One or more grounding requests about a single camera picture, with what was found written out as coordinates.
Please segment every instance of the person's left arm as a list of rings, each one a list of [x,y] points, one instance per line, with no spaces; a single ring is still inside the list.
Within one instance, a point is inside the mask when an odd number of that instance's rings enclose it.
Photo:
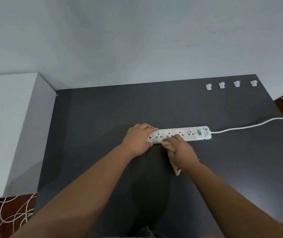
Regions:
[[[147,138],[157,130],[146,123],[130,128],[122,144],[64,188],[12,238],[85,237],[127,164],[152,146]]]

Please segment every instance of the white cabinet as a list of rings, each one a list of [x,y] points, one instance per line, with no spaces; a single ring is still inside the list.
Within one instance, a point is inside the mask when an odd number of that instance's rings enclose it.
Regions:
[[[0,76],[0,197],[37,192],[55,97],[37,73]]]

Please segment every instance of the forearm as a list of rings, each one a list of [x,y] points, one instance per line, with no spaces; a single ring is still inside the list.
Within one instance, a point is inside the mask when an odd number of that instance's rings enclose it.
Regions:
[[[133,157],[117,146],[44,206],[14,237],[84,237]]]
[[[283,237],[283,226],[203,164],[189,175],[226,238]]]

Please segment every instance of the person's left hand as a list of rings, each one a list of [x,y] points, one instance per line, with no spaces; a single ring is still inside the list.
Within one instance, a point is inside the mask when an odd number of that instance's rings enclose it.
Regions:
[[[134,127],[128,129],[121,146],[124,147],[133,158],[142,155],[152,146],[151,142],[147,142],[148,136],[157,130],[158,128],[154,128],[146,123],[135,124]]]

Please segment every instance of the beige cloth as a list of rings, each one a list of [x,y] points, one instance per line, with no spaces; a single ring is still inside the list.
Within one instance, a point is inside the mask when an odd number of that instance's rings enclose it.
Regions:
[[[170,142],[162,141],[161,144],[165,149],[170,150],[170,151],[175,153],[174,147],[172,146],[172,144]],[[170,160],[170,164],[171,164],[176,176],[178,176],[180,174],[181,170],[174,163],[172,163],[170,158],[169,158],[169,160]]]

